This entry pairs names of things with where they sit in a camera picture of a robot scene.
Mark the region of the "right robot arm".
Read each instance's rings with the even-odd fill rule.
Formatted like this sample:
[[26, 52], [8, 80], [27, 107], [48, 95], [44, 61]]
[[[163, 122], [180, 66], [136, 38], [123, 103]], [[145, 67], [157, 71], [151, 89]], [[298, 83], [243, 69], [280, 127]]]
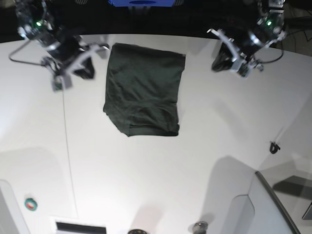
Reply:
[[38, 66], [47, 68], [55, 78], [70, 74], [82, 79], [94, 78], [91, 56], [110, 50], [108, 44], [83, 42], [82, 29], [66, 29], [50, 0], [17, 0], [15, 6], [18, 34], [27, 42], [37, 41], [48, 53]]

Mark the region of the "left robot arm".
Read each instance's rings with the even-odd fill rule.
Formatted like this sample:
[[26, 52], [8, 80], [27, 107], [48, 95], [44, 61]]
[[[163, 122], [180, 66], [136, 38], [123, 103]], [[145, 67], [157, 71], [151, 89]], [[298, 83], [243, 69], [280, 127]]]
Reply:
[[256, 52], [281, 42], [287, 33], [282, 0], [245, 0], [243, 5], [242, 13], [227, 16], [207, 33], [221, 41], [212, 71], [230, 71], [247, 78], [252, 69], [263, 71], [266, 64], [255, 57]]

